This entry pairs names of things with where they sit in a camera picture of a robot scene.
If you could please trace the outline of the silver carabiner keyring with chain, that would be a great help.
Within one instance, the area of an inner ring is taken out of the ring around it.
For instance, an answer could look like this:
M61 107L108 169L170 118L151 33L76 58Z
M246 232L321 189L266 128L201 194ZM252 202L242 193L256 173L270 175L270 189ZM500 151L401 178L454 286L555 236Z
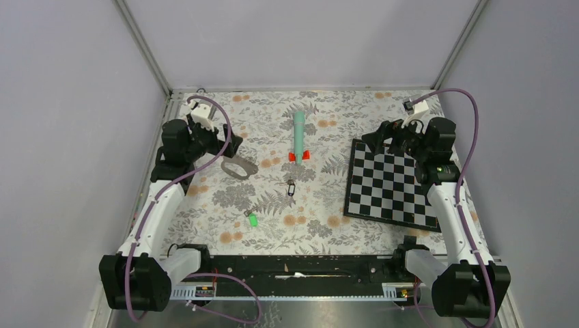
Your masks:
M237 180L248 180L259 171L256 164L238 155L231 158L224 156L221 169L227 175Z

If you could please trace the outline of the black key tag with key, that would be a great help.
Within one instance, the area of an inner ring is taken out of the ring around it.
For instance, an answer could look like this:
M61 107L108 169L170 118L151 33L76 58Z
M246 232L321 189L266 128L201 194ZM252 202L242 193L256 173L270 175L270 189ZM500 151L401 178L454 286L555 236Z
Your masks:
M287 195L290 197L293 197L295 194L295 190L296 190L296 183L293 180L288 180L287 181Z

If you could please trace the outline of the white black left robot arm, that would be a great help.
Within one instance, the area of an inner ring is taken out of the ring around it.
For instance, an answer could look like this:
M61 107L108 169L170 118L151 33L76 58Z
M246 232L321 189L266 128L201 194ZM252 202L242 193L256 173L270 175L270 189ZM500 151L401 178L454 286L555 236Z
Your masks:
M147 203L134 230L114 255L105 255L99 273L114 310L163 311L175 285L190 275L208 278L212 263L197 249L181 249L168 260L160 260L163 238L177 207L193 179L195 161L205 154L232 158L243 142L228 127L230 142L218 139L219 130L209 131L200 123L169 120L162 126L162 145L157 149Z

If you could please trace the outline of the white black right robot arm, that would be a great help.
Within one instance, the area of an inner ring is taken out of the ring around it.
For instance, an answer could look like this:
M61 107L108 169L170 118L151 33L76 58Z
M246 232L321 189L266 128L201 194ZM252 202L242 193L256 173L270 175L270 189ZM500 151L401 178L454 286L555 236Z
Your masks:
M417 277L431 290L439 316L465 323L481 318L491 325L511 276L489 254L468 211L464 174L451 160L455 129L454 122L442 117L432 118L423 132L415 122L384 121L361 139L374 154L414 159L416 181L434 208L447 250L442 263L423 246L403 246L391 264L394 277L403 282Z

